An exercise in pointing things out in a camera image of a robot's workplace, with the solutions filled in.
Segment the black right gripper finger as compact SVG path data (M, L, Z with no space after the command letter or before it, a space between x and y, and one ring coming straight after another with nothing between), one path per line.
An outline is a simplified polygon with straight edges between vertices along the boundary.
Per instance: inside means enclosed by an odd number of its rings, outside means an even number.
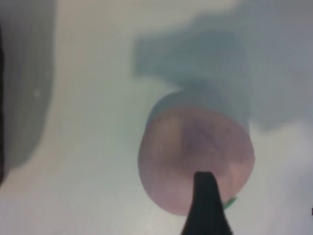
M191 208L183 235L232 235L224 213L218 184L211 172L196 172Z

